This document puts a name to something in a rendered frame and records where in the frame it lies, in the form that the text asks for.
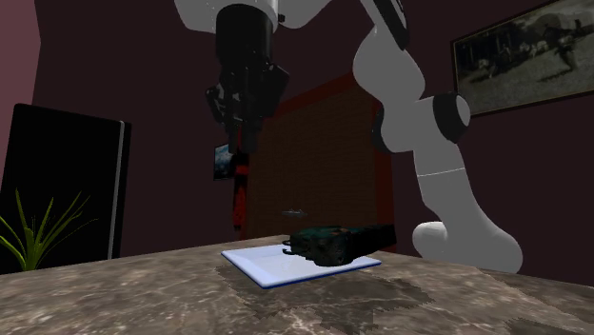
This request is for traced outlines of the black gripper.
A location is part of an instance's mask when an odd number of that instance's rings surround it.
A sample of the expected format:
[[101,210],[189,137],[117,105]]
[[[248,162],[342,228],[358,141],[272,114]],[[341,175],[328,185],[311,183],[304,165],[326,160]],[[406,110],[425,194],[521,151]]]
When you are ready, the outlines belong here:
[[263,123],[274,115],[287,87],[289,74],[271,60],[272,28],[263,11],[246,4],[217,14],[220,83],[205,95],[213,118],[225,127],[229,152],[256,151]]

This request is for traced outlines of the white square plate blue rim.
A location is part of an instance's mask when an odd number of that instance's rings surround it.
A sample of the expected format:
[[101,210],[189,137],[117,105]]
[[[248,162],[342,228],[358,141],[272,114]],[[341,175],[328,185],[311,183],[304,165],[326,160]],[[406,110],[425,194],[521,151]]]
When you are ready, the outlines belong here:
[[257,246],[224,250],[221,255],[263,289],[379,266],[382,263],[363,256],[344,266],[316,266],[305,257],[285,254],[284,248],[283,245]]

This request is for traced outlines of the dark green black lumpy object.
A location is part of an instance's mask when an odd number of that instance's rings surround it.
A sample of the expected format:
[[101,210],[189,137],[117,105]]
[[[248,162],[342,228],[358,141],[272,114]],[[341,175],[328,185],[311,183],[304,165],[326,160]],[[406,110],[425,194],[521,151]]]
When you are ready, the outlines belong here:
[[397,244],[393,225],[308,227],[282,242],[286,255],[301,256],[316,266],[345,266],[355,259]]

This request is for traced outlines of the green leafy plant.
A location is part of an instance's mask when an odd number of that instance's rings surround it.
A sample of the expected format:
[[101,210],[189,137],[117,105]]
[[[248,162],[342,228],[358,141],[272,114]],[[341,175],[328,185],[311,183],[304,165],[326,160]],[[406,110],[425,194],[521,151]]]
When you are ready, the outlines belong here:
[[67,208],[59,215],[53,215],[54,197],[49,199],[41,220],[35,216],[28,218],[25,213],[21,194],[14,191],[15,204],[22,234],[0,215],[0,227],[10,235],[11,241],[0,234],[0,246],[5,248],[17,261],[23,272],[40,268],[47,256],[61,243],[83,227],[98,221],[98,218],[80,223],[90,196],[82,199],[79,191]]

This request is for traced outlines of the small blue wall picture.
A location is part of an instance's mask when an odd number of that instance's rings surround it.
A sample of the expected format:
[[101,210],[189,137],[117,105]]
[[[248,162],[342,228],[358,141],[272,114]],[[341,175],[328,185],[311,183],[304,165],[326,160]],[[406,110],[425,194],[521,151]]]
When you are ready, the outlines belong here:
[[228,151],[228,144],[223,144],[214,149],[213,180],[220,181],[234,177],[232,165],[233,155]]

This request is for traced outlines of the brown door red frame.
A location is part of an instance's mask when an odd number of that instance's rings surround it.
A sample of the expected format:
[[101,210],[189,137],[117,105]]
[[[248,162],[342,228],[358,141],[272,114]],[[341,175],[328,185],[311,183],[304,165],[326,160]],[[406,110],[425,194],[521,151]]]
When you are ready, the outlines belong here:
[[393,223],[391,159],[371,143],[379,106],[350,73],[283,102],[239,168],[241,238]]

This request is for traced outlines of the large dark framed wall picture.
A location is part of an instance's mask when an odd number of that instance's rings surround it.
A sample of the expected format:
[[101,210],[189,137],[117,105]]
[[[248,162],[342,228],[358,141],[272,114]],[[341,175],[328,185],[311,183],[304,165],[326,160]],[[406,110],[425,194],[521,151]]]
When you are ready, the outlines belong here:
[[451,42],[473,116],[594,93],[594,0],[549,0]]

